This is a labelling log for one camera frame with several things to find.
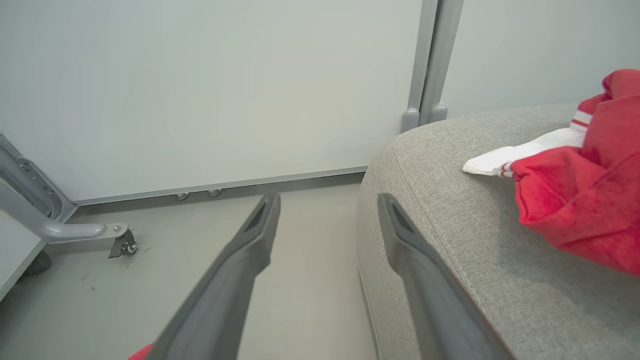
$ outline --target red stripe on sock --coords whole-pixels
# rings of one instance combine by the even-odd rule
[[[575,119],[573,119],[573,120],[571,120],[571,122],[573,122],[574,124],[578,124],[578,125],[580,125],[580,126],[589,127],[589,124],[587,124],[587,123],[585,123],[585,122],[582,122],[582,121],[580,121],[580,120],[575,120]]]

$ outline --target metal leg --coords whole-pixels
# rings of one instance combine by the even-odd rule
[[[123,253],[133,254],[137,249],[128,224],[61,224],[41,214],[3,183],[0,183],[0,209],[5,210],[7,214],[47,243],[113,238],[115,242],[109,255],[110,258],[120,256]]]

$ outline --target baseboard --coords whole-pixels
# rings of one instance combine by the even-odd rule
[[[146,198],[149,198],[149,197],[175,195],[175,194],[178,194],[178,193],[205,192],[207,190],[213,190],[213,189],[239,188],[239,187],[242,187],[242,186],[261,185],[261,184],[269,184],[269,183],[281,183],[283,181],[312,179],[312,178],[315,178],[315,177],[354,174],[354,173],[357,173],[357,172],[365,172],[366,170],[367,170],[366,166],[363,166],[363,167],[352,167],[352,168],[340,168],[340,169],[335,169],[335,170],[307,172],[305,174],[294,174],[294,175],[284,175],[284,176],[275,176],[275,177],[265,177],[265,178],[262,178],[262,179],[253,179],[253,180],[245,180],[245,181],[232,181],[230,183],[209,184],[209,185],[200,185],[200,186],[189,186],[189,187],[186,187],[186,188],[158,190],[158,191],[153,191],[153,192],[132,193],[132,194],[127,194],[127,195],[117,195],[117,196],[108,196],[108,197],[98,197],[98,198],[95,198],[95,199],[86,199],[86,200],[75,200],[75,201],[73,201],[73,203],[76,206],[104,204],[104,203],[107,203],[107,202],[146,199]]]

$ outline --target gray fabric sofa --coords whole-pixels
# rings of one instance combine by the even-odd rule
[[[419,359],[404,286],[389,267],[377,196],[401,203],[519,359],[640,357],[640,279],[560,252],[518,223],[514,180],[468,159],[566,127],[576,104],[445,120],[397,136],[358,200],[358,260],[379,359]]]

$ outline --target caster wheel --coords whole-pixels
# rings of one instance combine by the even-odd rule
[[[129,253],[129,255],[133,255],[133,253],[136,252],[137,250],[138,250],[138,246],[136,244],[127,246],[127,252]]]
[[[136,240],[133,238],[133,234],[131,230],[127,230],[124,235],[117,238],[113,242],[113,246],[111,248],[111,254],[109,258],[117,258],[121,255],[131,256],[136,253],[138,250],[138,244]]]

